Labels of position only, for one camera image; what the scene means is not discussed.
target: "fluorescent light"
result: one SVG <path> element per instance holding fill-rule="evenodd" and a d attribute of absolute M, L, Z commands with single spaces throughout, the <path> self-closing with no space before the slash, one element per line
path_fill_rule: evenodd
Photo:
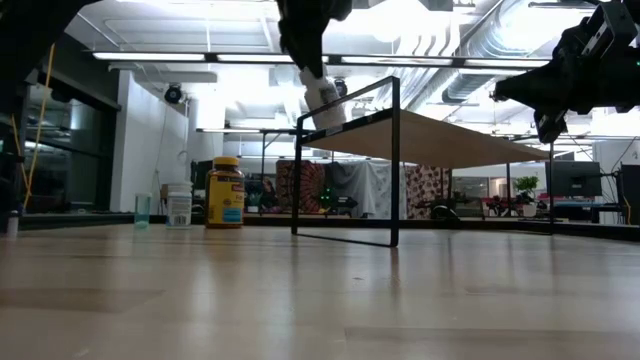
<path fill-rule="evenodd" d="M 220 62 L 250 62 L 250 63 L 286 63 L 293 64 L 289 55 L 282 54 L 219 54 Z M 322 61 L 329 62 L 328 56 L 323 56 Z"/>
<path fill-rule="evenodd" d="M 96 52 L 98 60 L 115 61 L 204 61 L 204 54 L 186 53 L 142 53 L 142 52 Z"/>
<path fill-rule="evenodd" d="M 243 134 L 257 134 L 260 132 L 259 129 L 201 129 L 202 132 L 210 132 L 210 133 L 243 133 Z"/>
<path fill-rule="evenodd" d="M 497 68 L 537 68 L 546 65 L 548 59 L 467 59 L 465 66 Z"/>
<path fill-rule="evenodd" d="M 260 155 L 238 155 L 237 156 L 238 159 L 262 159 L 262 156 Z M 292 156 L 292 155 L 286 155 L 286 156 L 275 156 L 275 155 L 265 155 L 264 156 L 265 159 L 277 159 L 277 160 L 294 160 L 296 157 Z M 331 161 L 331 156 L 327 156 L 327 157 L 322 157 L 322 156 L 302 156 L 302 159 L 304 160 L 319 160 L 319 161 Z M 379 159 L 379 158 L 369 158 L 369 157 L 365 157 L 365 156 L 335 156 L 333 158 L 334 161 L 338 161 L 338 160 L 386 160 L 386 159 Z"/>
<path fill-rule="evenodd" d="M 450 66 L 451 59 L 421 58 L 412 56 L 343 56 L 345 64 Z"/>
<path fill-rule="evenodd" d="M 506 75 L 516 76 L 524 74 L 524 70 L 504 70 L 504 69 L 459 69 L 460 74 L 465 75 Z"/>

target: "wooden board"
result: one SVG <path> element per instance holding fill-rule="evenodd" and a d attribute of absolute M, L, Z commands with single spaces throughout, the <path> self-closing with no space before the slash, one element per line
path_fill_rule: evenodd
<path fill-rule="evenodd" d="M 334 133 L 339 129 L 327 131 Z M 549 158 L 546 151 L 405 110 L 401 112 L 400 133 L 400 160 L 409 163 L 460 169 Z M 391 118 L 338 132 L 304 146 L 391 159 Z"/>

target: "black cable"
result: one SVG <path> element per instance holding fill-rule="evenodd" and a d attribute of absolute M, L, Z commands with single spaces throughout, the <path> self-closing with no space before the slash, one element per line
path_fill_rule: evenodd
<path fill-rule="evenodd" d="M 580 144 L 578 144 L 578 142 L 576 141 L 576 139 L 573 138 L 573 136 L 569 135 L 569 139 L 571 139 L 576 145 L 578 145 L 578 147 L 580 148 L 580 151 L 582 151 L 585 155 L 587 155 L 589 157 L 589 159 L 591 160 L 591 162 L 596 162 L 593 159 L 593 156 L 589 155 L 583 148 L 582 146 L 580 146 Z M 600 172 L 602 172 L 602 174 L 606 174 L 604 169 L 602 168 L 602 166 L 600 166 Z M 607 184 L 609 184 L 609 190 L 611 190 L 611 196 L 613 196 L 614 191 L 613 191 L 613 185 L 611 185 L 611 180 L 609 179 L 609 176 L 605 176 L 605 179 L 607 179 Z M 604 196 L 604 193 L 602 194 L 602 197 L 604 198 L 604 201 L 608 202 L 608 203 L 613 203 L 615 201 L 613 201 L 613 198 L 609 198 L 607 199 L 606 196 Z"/>
<path fill-rule="evenodd" d="M 610 173 L 613 172 L 613 169 L 616 168 L 616 165 L 618 165 L 618 163 L 620 162 L 620 160 L 622 160 L 622 158 L 627 155 L 627 151 L 629 151 L 629 149 L 631 148 L 631 145 L 633 145 L 633 143 L 636 141 L 638 137 L 634 136 L 633 139 L 631 139 L 631 142 L 629 143 L 629 146 L 627 146 L 627 148 L 624 150 L 624 152 L 622 153 L 622 155 L 620 155 L 620 157 L 618 158 L 618 160 L 613 163 L 613 166 L 611 167 L 611 171 L 609 171 Z"/>

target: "computer monitor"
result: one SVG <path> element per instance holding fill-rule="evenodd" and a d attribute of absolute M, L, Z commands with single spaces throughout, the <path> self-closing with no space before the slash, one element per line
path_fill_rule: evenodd
<path fill-rule="evenodd" d="M 554 161 L 553 187 L 550 163 L 545 164 L 547 173 L 547 190 L 553 191 L 553 196 L 602 196 L 602 179 L 600 163 L 589 161 Z"/>
<path fill-rule="evenodd" d="M 204 190 L 207 184 L 207 173 L 213 169 L 213 161 L 200 161 L 192 168 L 193 189 Z"/>

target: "desk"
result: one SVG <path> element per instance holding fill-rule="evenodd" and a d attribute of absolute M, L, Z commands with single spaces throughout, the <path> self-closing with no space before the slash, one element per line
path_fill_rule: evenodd
<path fill-rule="evenodd" d="M 585 201 L 556 202 L 554 208 L 558 217 L 568 217 L 571 220 L 590 220 L 593 224 L 600 223 L 601 212 L 622 212 L 624 210 L 618 204 Z"/>

